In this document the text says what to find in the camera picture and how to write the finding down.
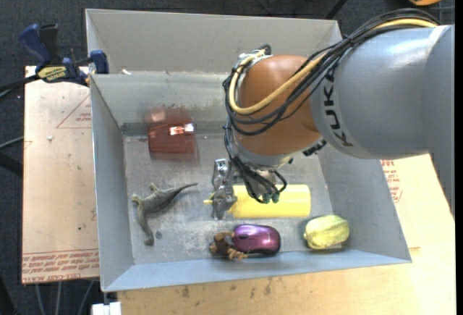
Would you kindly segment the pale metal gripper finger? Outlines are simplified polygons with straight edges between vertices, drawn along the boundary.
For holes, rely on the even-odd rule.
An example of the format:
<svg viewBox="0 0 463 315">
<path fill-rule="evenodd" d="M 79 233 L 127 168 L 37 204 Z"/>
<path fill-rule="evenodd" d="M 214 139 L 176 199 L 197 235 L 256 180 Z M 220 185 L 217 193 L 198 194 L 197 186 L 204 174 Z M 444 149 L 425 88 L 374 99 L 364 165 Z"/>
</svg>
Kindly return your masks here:
<svg viewBox="0 0 463 315">
<path fill-rule="evenodd" d="M 211 200 L 213 202 L 212 217 L 214 219 L 223 219 L 225 213 L 237 202 L 237 196 L 233 187 L 224 187 L 216 190 Z"/>
<path fill-rule="evenodd" d="M 229 161 L 226 159 L 215 160 L 213 168 L 213 190 L 217 191 L 230 186 Z"/>
</svg>

